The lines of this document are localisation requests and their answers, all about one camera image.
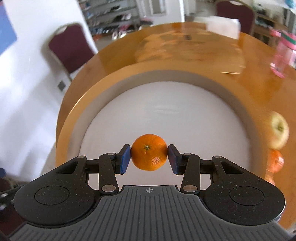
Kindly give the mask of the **yellow green apple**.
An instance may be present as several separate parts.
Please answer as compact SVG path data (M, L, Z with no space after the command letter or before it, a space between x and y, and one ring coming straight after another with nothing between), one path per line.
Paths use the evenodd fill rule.
M271 149L280 150L288 141L290 129L286 119L276 111L271 111L267 120L267 140Z

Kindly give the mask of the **small orange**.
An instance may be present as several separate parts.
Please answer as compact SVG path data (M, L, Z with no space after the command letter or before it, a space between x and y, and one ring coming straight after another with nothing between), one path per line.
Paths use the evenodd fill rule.
M275 181L272 175L266 174L264 180L275 186Z
M165 164L167 157L168 146L158 135L142 135L132 144L132 162L141 170L156 171Z
M268 156L268 167L267 169L271 173L279 172L284 165L283 155L278 150L270 150Z

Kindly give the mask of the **wooden side cabinet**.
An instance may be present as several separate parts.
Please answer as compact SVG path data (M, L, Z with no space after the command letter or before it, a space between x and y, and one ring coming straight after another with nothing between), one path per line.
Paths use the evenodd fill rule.
M288 27L283 24L281 16L269 17L265 10L256 11L253 37L264 42L270 47L275 47L278 39L270 34L270 29L273 28L277 31L288 30Z

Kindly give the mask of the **maroon chair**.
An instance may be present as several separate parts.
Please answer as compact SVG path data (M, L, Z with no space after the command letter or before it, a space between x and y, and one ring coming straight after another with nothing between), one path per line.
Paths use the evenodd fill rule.
M59 27L49 38L47 46L70 80L96 54L79 23Z
M242 1L216 1L216 16L237 19L241 24L241 32L253 35L256 13Z

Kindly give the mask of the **maroon chair far side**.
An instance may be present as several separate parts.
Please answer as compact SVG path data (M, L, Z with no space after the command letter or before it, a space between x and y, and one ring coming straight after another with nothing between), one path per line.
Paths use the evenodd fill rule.
M216 1L216 16L237 19L241 24L241 32L253 35L256 13L242 1Z

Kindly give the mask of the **round wooden dining table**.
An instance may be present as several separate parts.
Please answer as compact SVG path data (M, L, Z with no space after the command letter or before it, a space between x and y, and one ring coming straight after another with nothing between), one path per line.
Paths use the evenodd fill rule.
M285 163L275 175L286 208L280 224L295 223L295 70L276 76L269 63L275 50L241 33L232 39L209 32L202 23L157 25L131 33L99 51L77 74L67 90L56 128L56 165L78 152L91 118L80 123L93 100L124 78L154 70L201 74L196 84L217 94L239 114L249 132L254 173L266 174L271 132L268 115L277 111L287 120L290 135L282 148Z

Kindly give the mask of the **pink water bottle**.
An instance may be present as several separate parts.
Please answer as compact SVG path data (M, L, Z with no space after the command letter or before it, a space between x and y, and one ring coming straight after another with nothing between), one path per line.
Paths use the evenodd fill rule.
M295 61L295 34L273 28L270 28L269 32L278 39L270 68L276 76L285 78L285 69Z

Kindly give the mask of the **metal shoe rack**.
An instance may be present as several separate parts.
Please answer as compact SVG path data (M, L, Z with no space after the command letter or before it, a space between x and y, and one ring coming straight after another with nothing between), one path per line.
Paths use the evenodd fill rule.
M137 2L130 0L78 0L90 33L109 35L133 32L140 27Z

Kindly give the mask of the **white tissue pack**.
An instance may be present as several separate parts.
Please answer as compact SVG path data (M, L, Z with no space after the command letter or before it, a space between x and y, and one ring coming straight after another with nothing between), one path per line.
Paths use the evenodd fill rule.
M241 24L238 19L230 19L221 16L210 16L206 20L206 30L218 35L238 40Z

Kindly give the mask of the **maroon chair left side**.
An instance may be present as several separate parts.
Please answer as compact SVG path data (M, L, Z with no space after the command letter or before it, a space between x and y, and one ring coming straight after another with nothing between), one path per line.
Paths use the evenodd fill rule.
M59 27L49 38L47 46L70 80L96 54L79 23Z

